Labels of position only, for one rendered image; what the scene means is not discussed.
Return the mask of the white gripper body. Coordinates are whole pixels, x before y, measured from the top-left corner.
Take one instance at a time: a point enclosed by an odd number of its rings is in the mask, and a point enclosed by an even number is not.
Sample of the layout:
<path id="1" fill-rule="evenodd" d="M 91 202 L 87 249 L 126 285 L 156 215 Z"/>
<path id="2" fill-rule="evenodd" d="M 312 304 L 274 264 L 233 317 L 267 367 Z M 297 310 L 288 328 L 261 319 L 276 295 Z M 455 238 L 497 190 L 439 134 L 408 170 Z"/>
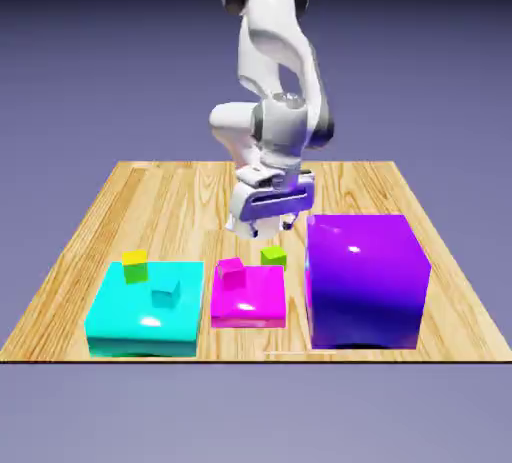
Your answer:
<path id="1" fill-rule="evenodd" d="M 238 219 L 243 222 L 306 211 L 313 203 L 313 183 L 299 184 L 291 191 L 254 189 L 244 183 L 238 184 Z"/>

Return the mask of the small green cube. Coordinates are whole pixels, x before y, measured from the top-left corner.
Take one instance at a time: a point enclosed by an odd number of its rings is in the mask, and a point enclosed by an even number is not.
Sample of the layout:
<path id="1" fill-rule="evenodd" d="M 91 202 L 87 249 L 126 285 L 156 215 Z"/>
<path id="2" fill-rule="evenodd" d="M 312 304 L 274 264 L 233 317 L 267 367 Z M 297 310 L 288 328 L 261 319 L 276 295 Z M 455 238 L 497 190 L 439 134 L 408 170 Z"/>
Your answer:
<path id="1" fill-rule="evenodd" d="M 260 251 L 260 263 L 262 266 L 287 267 L 287 253 L 280 246 L 274 245 L 262 248 Z"/>

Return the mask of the small magenta cube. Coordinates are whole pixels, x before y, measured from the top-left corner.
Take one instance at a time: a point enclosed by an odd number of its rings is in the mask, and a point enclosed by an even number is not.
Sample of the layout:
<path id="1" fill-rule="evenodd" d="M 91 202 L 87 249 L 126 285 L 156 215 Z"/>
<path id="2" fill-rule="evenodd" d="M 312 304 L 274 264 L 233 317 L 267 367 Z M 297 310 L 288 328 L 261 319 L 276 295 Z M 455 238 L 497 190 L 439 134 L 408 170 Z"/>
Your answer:
<path id="1" fill-rule="evenodd" d="M 246 269 L 240 258 L 219 260 L 216 269 L 224 290 L 243 288 L 246 285 Z"/>

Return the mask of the small cyan cube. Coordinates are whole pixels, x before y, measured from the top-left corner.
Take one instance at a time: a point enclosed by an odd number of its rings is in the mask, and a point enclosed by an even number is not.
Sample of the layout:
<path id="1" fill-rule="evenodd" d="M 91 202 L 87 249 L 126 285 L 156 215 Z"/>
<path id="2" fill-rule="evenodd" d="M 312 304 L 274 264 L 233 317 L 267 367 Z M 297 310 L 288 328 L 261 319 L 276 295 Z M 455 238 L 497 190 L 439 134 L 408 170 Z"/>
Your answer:
<path id="1" fill-rule="evenodd" d="M 181 297 L 178 279 L 160 280 L 151 285 L 151 301 L 154 308 L 174 309 Z"/>

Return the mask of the small yellow cube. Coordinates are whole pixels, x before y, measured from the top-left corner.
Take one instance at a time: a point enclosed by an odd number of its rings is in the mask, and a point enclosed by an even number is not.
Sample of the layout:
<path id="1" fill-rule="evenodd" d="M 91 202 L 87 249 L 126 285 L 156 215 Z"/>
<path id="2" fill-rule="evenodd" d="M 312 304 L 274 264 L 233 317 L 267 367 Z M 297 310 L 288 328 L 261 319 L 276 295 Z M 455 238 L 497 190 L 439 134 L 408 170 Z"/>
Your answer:
<path id="1" fill-rule="evenodd" d="M 138 249 L 122 253 L 122 266 L 125 282 L 129 285 L 148 280 L 147 251 Z"/>

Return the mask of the large magenta box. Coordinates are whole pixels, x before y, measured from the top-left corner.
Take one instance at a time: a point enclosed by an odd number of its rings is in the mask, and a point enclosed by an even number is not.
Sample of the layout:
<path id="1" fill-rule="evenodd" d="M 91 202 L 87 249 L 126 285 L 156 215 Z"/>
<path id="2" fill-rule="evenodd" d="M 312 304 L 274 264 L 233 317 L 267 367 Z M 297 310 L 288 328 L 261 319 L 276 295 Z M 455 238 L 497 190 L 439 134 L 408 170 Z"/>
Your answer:
<path id="1" fill-rule="evenodd" d="M 215 269 L 210 319 L 213 328 L 285 328 L 287 318 L 284 269 L 245 266 L 246 285 L 224 290 Z"/>

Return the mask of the large purple box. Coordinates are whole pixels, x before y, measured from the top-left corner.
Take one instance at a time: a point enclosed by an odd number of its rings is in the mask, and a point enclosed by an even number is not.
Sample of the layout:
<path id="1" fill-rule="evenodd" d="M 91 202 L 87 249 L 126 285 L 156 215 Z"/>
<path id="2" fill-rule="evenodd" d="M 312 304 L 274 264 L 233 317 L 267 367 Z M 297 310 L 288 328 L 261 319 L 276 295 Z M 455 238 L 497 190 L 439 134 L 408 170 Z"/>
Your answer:
<path id="1" fill-rule="evenodd" d="M 431 264 L 405 216 L 307 218 L 305 300 L 314 349 L 414 349 Z"/>

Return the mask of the large cyan box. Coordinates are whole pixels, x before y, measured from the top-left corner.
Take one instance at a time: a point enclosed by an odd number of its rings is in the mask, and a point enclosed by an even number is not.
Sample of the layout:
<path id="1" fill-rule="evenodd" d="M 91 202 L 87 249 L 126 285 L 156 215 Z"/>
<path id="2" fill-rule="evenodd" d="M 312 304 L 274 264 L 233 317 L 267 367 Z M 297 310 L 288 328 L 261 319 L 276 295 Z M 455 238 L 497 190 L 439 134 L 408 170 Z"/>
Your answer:
<path id="1" fill-rule="evenodd" d="M 204 290 L 201 261 L 153 261 L 149 279 L 129 285 L 123 266 L 112 262 L 86 316 L 84 328 L 94 357 L 194 357 Z M 154 308 L 151 285 L 178 279 L 174 309 Z"/>

